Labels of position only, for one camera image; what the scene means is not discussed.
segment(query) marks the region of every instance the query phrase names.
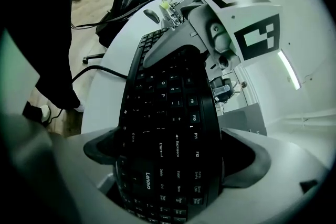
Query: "white table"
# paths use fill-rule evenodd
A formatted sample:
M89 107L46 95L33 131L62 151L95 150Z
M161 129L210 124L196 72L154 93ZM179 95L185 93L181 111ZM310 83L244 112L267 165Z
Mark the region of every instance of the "white table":
M161 28L161 24L147 18L143 10L151 9L162 17L159 3L154 1L133 15L113 40L100 65L128 74L140 38ZM97 71L86 101L81 133L118 126L125 82L112 74Z

